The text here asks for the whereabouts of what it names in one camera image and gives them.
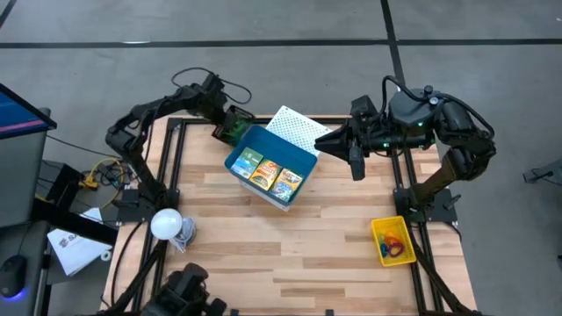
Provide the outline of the white round bulb lamp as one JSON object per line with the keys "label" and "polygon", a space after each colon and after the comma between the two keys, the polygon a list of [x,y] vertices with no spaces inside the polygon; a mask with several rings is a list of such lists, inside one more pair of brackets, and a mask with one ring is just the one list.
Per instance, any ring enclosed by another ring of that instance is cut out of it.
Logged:
{"label": "white round bulb lamp", "polygon": [[183,218],[181,214],[172,208],[161,209],[150,222],[150,232],[158,240],[170,240],[176,237],[182,230]]}

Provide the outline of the washable crayons box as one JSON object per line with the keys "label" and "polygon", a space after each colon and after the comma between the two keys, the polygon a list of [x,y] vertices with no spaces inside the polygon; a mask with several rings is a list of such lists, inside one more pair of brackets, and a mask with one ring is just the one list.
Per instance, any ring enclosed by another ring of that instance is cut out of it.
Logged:
{"label": "washable crayons box", "polygon": [[263,155],[256,152],[250,147],[245,147],[240,155],[236,158],[230,169],[239,176],[249,179],[254,173],[259,163],[262,161]]}

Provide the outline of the black aluminium table frame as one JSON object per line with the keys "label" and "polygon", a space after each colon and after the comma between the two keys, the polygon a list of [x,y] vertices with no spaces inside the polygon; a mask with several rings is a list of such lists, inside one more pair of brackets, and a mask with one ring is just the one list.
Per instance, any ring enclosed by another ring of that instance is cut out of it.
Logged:
{"label": "black aluminium table frame", "polygon": [[321,154],[288,210],[244,188],[225,167],[230,148],[211,127],[183,124],[161,158],[164,182],[179,192],[179,212],[196,221],[185,250],[168,247],[149,275],[151,298],[167,275],[193,262],[206,288],[240,316],[413,316],[408,266],[384,267],[371,237],[373,219],[394,215],[392,164],[368,162],[368,176]]}

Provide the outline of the white perforated metal shelf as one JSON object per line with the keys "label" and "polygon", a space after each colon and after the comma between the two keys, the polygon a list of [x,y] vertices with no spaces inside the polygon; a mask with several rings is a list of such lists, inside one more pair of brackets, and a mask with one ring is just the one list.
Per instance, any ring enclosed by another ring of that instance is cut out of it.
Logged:
{"label": "white perforated metal shelf", "polygon": [[324,125],[286,106],[277,111],[265,129],[316,156],[320,152],[314,148],[314,141],[330,132]]}

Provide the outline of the white paper booklet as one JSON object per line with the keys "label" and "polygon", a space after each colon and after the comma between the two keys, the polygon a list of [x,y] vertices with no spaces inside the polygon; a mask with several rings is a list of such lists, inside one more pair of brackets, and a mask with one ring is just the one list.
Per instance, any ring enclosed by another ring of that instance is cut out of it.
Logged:
{"label": "white paper booklet", "polygon": [[61,229],[54,229],[47,238],[67,277],[75,275],[112,249],[110,245]]}

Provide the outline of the black device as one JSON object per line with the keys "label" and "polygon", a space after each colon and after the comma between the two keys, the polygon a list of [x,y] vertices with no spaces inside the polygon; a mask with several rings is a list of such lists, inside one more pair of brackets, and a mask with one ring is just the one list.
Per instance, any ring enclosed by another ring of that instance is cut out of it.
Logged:
{"label": "black device", "polygon": [[182,271],[174,271],[166,284],[142,308],[140,316],[223,316],[227,303],[220,298],[207,302],[207,271],[188,263]]}

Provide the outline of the yellow plastic basket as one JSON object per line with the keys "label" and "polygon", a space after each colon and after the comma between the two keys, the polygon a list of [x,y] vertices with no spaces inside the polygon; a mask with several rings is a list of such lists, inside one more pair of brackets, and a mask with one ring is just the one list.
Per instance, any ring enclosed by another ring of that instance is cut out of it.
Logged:
{"label": "yellow plastic basket", "polygon": [[[373,219],[371,221],[371,233],[375,243],[376,250],[378,251],[378,256],[381,264],[384,267],[392,267],[403,264],[409,264],[416,262],[416,254],[414,252],[413,243],[410,239],[407,225],[403,217],[394,216],[380,219]],[[379,244],[377,241],[378,235],[384,234],[385,236],[394,236],[401,240],[404,244],[405,250],[403,254],[397,258],[392,258],[387,256],[383,258],[379,250]]]}

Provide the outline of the yellow Crayola crayon box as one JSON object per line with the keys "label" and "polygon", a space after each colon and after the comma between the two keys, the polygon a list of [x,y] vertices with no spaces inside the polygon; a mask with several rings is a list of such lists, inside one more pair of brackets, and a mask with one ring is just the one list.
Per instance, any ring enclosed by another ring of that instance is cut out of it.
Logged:
{"label": "yellow Crayola crayon box", "polygon": [[249,178],[249,181],[259,188],[267,191],[271,188],[282,167],[276,162],[263,159]]}

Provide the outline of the black box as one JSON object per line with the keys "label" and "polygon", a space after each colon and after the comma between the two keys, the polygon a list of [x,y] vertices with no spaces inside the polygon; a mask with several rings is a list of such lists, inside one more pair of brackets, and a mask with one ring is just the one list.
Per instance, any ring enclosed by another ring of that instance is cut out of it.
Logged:
{"label": "black box", "polygon": [[72,201],[84,179],[85,176],[82,172],[64,162],[48,160],[41,162],[39,183],[47,187],[47,200],[59,202],[67,199]]}

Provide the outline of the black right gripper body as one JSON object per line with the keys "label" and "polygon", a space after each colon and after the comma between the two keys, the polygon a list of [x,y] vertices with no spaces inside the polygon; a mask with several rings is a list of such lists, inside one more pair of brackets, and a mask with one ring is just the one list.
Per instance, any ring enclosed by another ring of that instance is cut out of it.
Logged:
{"label": "black right gripper body", "polygon": [[364,158],[370,153],[390,149],[390,127],[385,121],[386,115],[375,108],[367,95],[351,102],[350,116],[349,165],[352,179],[360,181],[365,178]]}

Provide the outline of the black diagonal frame strut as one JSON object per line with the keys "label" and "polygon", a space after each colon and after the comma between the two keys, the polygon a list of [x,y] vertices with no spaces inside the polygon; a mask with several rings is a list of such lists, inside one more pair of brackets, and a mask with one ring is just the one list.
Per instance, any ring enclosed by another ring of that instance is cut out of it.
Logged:
{"label": "black diagonal frame strut", "polygon": [[147,261],[141,266],[137,275],[133,278],[133,281],[129,284],[126,290],[120,295],[119,299],[115,304],[104,311],[104,316],[118,316],[124,313],[130,301],[133,299],[135,293],[144,284],[144,280],[148,276],[148,273],[155,265],[157,260],[165,253],[165,248],[167,247],[167,241],[158,241],[155,248],[151,252]]}
{"label": "black diagonal frame strut", "polygon": [[447,284],[438,275],[436,269],[427,259],[426,255],[418,245],[414,245],[414,251],[417,257],[417,262],[422,266],[429,276],[429,280],[436,286],[437,291],[443,295],[446,304],[450,308],[450,312],[440,311],[419,311],[420,316],[471,316],[472,310],[464,306],[458,298],[449,289]]}

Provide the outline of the blue plastic tray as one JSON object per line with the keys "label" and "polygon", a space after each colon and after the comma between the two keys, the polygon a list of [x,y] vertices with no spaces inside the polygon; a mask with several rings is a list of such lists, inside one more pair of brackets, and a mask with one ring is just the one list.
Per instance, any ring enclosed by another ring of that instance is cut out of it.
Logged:
{"label": "blue plastic tray", "polygon": [[[258,183],[251,182],[249,176],[245,177],[233,170],[236,161],[247,148],[260,154],[262,156],[262,161],[268,160],[275,162],[280,166],[280,170],[289,169],[302,178],[299,186],[289,196],[287,201],[275,196],[272,188],[266,190]],[[312,174],[317,161],[318,158],[315,154],[311,154],[305,149],[284,140],[262,126],[254,125],[248,129],[239,143],[232,149],[232,152],[224,161],[224,165],[227,171],[239,181],[242,187],[252,191],[260,198],[263,198],[284,212],[288,212],[302,187]]]}

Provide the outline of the computer monitor blue screen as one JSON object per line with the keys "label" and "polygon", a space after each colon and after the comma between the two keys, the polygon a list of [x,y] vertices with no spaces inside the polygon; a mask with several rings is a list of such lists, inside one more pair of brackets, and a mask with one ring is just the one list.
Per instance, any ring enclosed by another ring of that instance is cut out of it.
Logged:
{"label": "computer monitor blue screen", "polygon": [[0,83],[0,140],[56,128],[46,113]]}

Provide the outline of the black computer mouse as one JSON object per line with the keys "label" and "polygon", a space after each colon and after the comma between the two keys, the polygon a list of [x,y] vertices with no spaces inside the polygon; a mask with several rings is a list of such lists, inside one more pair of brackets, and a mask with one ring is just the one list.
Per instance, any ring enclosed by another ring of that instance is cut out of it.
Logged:
{"label": "black computer mouse", "polygon": [[0,295],[4,298],[16,297],[25,287],[27,259],[13,255],[0,266]]}

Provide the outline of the black mesh basket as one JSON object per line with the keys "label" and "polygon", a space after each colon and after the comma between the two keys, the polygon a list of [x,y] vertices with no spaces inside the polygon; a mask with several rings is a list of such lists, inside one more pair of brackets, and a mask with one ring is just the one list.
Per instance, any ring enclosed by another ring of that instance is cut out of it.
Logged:
{"label": "black mesh basket", "polygon": [[231,104],[226,110],[224,121],[212,133],[216,140],[236,147],[247,130],[253,125],[256,116],[241,107]]}

